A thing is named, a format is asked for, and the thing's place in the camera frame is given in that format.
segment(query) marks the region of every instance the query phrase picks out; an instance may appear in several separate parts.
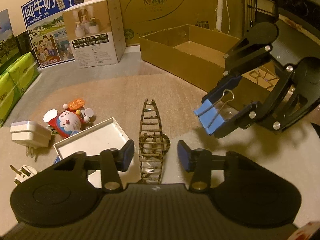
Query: table surface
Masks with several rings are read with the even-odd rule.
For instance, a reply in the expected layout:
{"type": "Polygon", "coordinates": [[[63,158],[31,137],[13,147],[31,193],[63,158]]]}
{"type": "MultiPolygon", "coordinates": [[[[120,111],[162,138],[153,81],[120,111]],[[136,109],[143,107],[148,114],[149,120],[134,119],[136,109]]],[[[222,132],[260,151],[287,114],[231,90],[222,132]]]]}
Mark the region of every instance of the table surface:
{"type": "MultiPolygon", "coordinates": [[[[61,140],[60,136],[54,136],[49,148],[36,149],[35,162],[25,156],[23,146],[11,141],[11,123],[34,120],[45,125],[42,118],[48,110],[62,111],[63,104],[75,98],[84,99],[85,106],[94,110],[94,124],[114,117],[136,146],[144,100],[154,99],[163,131],[171,140],[171,148],[164,158],[163,183],[184,182],[188,186],[191,179],[192,174],[184,172],[179,164],[176,150],[179,140],[184,140],[190,148],[206,148],[216,155],[236,151],[299,189],[302,205],[295,220],[298,227],[320,220],[320,139],[310,122],[301,120],[279,135],[253,125],[216,139],[205,133],[193,114],[205,94],[180,78],[143,62],[137,47],[129,48],[116,65],[79,69],[76,62],[70,62],[44,69],[0,129],[0,210],[3,217],[0,235],[16,224],[9,204],[15,174],[9,165],[16,168],[30,165],[41,171],[55,160],[53,144],[61,140]]],[[[124,183],[136,182],[136,174],[140,173],[138,153],[133,163],[136,168],[122,176],[124,183]]],[[[212,187],[222,181],[222,171],[212,173],[212,187]]]]}

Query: silver bolt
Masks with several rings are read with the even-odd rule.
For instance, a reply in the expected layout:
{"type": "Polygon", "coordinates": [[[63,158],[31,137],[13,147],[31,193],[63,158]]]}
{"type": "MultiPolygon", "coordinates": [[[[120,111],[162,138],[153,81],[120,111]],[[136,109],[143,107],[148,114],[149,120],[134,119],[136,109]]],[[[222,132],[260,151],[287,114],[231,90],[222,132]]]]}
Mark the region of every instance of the silver bolt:
{"type": "Polygon", "coordinates": [[[293,66],[291,66],[291,65],[287,66],[286,70],[288,72],[292,72],[293,71],[293,66]]]}
{"type": "Polygon", "coordinates": [[[249,113],[249,117],[250,117],[250,119],[253,119],[253,118],[255,118],[256,117],[256,112],[255,111],[252,111],[252,112],[250,112],[249,113]]]}
{"type": "Polygon", "coordinates": [[[110,181],[104,184],[104,187],[108,190],[115,190],[120,187],[120,184],[115,181],[110,181]]]}
{"type": "Polygon", "coordinates": [[[192,187],[196,190],[204,190],[207,187],[207,184],[202,181],[197,181],[192,183],[192,187]]]}
{"type": "Polygon", "coordinates": [[[277,121],[273,124],[273,129],[275,130],[279,130],[280,129],[281,124],[277,121]]]}

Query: large cardboard box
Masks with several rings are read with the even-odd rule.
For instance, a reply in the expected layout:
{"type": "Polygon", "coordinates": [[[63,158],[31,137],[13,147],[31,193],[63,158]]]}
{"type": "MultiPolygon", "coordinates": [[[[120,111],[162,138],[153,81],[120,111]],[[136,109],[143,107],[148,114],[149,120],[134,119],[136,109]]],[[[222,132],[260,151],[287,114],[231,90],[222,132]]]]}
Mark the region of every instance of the large cardboard box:
{"type": "Polygon", "coordinates": [[[217,0],[120,0],[126,44],[139,37],[184,24],[214,28],[217,0]]]}
{"type": "Polygon", "coordinates": [[[84,0],[31,0],[22,13],[40,68],[73,60],[62,13],[84,0]]]}
{"type": "Polygon", "coordinates": [[[13,35],[8,10],[0,12],[0,74],[20,57],[17,41],[13,35]]]}
{"type": "Polygon", "coordinates": [[[39,75],[38,62],[31,52],[17,59],[7,70],[20,94],[23,95],[27,88],[39,75]]]}
{"type": "Polygon", "coordinates": [[[19,101],[21,95],[9,73],[0,75],[0,127],[19,101]]]}
{"type": "MultiPolygon", "coordinates": [[[[184,25],[141,37],[141,58],[209,92],[223,77],[224,54],[238,41],[216,30],[184,25]]],[[[278,80],[272,67],[244,74],[228,104],[241,110],[253,101],[264,102],[278,80]]]]}
{"type": "Polygon", "coordinates": [[[80,67],[116,64],[125,50],[119,0],[93,0],[66,9],[63,20],[80,67]]]}

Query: cardboard tray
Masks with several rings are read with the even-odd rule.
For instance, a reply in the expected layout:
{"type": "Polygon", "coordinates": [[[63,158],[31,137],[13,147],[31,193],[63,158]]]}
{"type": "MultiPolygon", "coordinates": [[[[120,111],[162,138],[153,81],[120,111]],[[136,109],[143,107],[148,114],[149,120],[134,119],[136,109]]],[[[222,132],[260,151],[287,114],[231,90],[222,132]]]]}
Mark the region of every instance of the cardboard tray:
{"type": "MultiPolygon", "coordinates": [[[[183,25],[141,37],[141,58],[209,92],[223,77],[224,54],[238,41],[216,30],[183,25]]],[[[275,77],[273,73],[270,63],[244,74],[228,104],[242,110],[253,101],[263,103],[277,83],[277,79],[266,82],[275,77]]]]}
{"type": "MultiPolygon", "coordinates": [[[[121,149],[129,140],[117,121],[112,117],[81,131],[53,145],[60,159],[64,159],[77,151],[86,152],[87,156],[99,155],[110,148],[121,149]]],[[[137,182],[140,179],[139,160],[132,159],[126,172],[119,172],[123,186],[128,182],[137,182]]],[[[88,180],[95,187],[101,188],[100,171],[88,176],[88,180]]]]}

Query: binder clip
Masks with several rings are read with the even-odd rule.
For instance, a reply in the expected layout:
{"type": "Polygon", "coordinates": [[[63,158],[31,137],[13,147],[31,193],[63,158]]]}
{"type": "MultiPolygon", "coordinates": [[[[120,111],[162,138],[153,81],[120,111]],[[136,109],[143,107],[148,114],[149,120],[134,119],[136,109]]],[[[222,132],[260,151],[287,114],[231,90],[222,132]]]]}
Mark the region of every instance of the binder clip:
{"type": "Polygon", "coordinates": [[[194,111],[208,135],[212,135],[215,132],[215,130],[217,130],[217,128],[219,128],[225,122],[220,113],[222,109],[225,107],[225,105],[228,102],[232,101],[234,98],[235,95],[233,94],[233,92],[229,89],[225,89],[218,101],[212,104],[210,100],[207,99],[203,102],[199,109],[194,111]],[[219,102],[221,102],[225,95],[227,95],[228,93],[231,93],[232,98],[226,100],[223,103],[222,107],[219,110],[217,110],[215,106],[219,102]]]}

